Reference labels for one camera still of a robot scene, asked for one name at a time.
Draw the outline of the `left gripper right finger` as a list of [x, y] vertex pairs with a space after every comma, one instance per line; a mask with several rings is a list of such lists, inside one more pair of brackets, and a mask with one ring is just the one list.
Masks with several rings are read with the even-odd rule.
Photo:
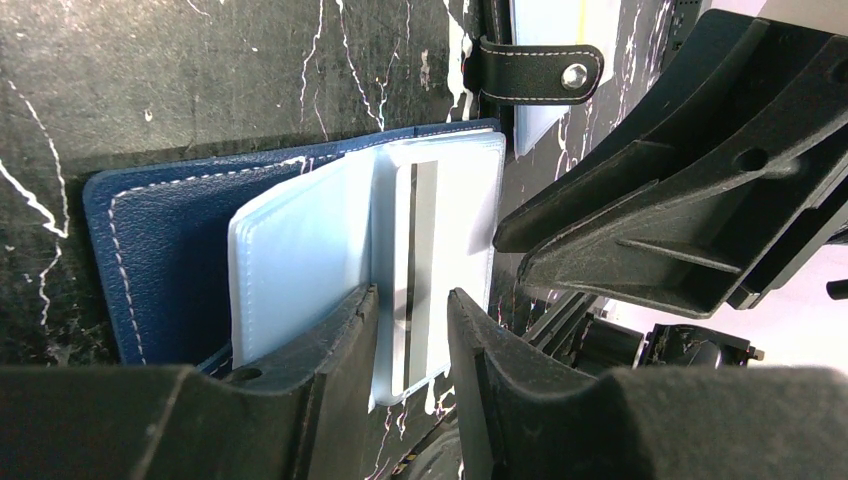
[[571, 369], [447, 298], [469, 479], [843, 479], [847, 378], [827, 368]]

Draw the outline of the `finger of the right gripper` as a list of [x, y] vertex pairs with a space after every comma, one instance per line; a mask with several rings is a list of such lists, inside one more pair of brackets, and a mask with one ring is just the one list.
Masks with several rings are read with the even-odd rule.
[[637, 141], [558, 194], [611, 202], [533, 247], [521, 284], [674, 313], [754, 306], [847, 221], [847, 43], [831, 39], [706, 153]]
[[665, 145], [680, 154], [708, 152], [751, 120], [834, 36], [792, 23], [707, 11], [623, 121], [574, 170], [501, 221], [496, 249], [527, 253], [611, 202], [617, 195], [612, 180], [578, 194], [571, 205], [557, 196], [634, 142]]

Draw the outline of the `navy blue card holder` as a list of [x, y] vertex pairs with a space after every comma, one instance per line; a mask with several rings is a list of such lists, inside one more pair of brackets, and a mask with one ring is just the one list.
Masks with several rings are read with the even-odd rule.
[[450, 363], [392, 396], [397, 169], [496, 159], [500, 199], [505, 153], [480, 119], [95, 174], [82, 200], [121, 361], [242, 367], [374, 284], [371, 403], [402, 402]]

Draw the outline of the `white card black stripe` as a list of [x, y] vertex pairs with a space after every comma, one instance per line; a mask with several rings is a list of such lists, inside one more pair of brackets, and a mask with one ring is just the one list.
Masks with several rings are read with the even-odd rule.
[[395, 174], [394, 296], [390, 392], [400, 397], [442, 372], [448, 294], [489, 297], [501, 166], [441, 159]]

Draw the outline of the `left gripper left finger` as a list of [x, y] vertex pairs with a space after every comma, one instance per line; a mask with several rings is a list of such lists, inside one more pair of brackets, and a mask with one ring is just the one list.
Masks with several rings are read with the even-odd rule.
[[378, 291], [222, 380], [191, 366], [5, 367], [5, 479], [356, 479]]

